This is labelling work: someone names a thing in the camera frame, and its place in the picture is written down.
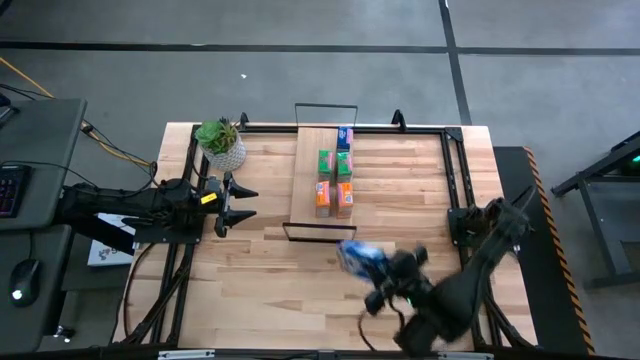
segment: orange box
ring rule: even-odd
[[[353,187],[351,183],[339,183],[338,188],[338,213],[337,218],[351,217],[353,210]]]
[[[316,184],[316,217],[329,217],[331,209],[331,189],[328,181]]]

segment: cardboard box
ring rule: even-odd
[[[353,161],[350,153],[338,153],[336,156],[338,159],[338,165],[336,171],[338,173],[338,183],[351,182],[351,175],[353,175]]]
[[[338,128],[338,152],[349,152],[353,142],[353,129],[347,126]]]
[[[331,188],[329,181],[316,184],[316,217],[329,217],[331,211]]]
[[[318,151],[318,181],[331,180],[331,174],[333,173],[333,151],[320,150]]]
[[[353,187],[351,183],[338,183],[338,212],[337,218],[349,218],[353,211]]]

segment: green plant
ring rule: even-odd
[[[236,143],[236,128],[227,118],[218,121],[206,121],[196,130],[196,139],[200,146],[214,154],[224,154]]]

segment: concrete floor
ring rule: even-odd
[[[449,0],[449,6],[458,46],[640,46],[630,36],[640,31],[637,1]],[[0,38],[445,45],[437,0],[22,0],[0,19]],[[241,111],[251,119],[291,121],[295,102],[355,104],[359,122],[386,123],[400,108],[409,123],[460,124],[448,56],[441,54],[0,50],[0,56],[58,97],[86,98],[87,119],[146,159],[156,157],[168,121],[239,117]],[[640,57],[465,55],[460,64],[473,124],[489,126],[494,145],[530,146],[547,189],[638,130]],[[5,67],[0,79],[35,90]],[[304,114],[307,121],[352,116]],[[72,167],[103,186],[145,181],[138,168],[86,137],[79,138]],[[579,195],[551,205],[576,283],[603,275]],[[69,321],[78,318],[74,308],[83,314],[95,308],[96,296],[104,309],[114,309],[119,293],[102,291],[74,295]],[[597,352],[637,357],[640,285],[578,291]],[[108,341],[111,318],[84,324],[102,332],[76,346]]]

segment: handle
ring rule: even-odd
[[[300,122],[298,121],[298,107],[313,107],[313,108],[325,108],[325,109],[354,109],[355,114],[353,115],[353,125],[356,125],[356,120],[358,119],[358,106],[356,105],[339,105],[339,104],[315,104],[315,103],[295,103],[293,105],[293,111],[296,113],[296,125],[299,126]]]

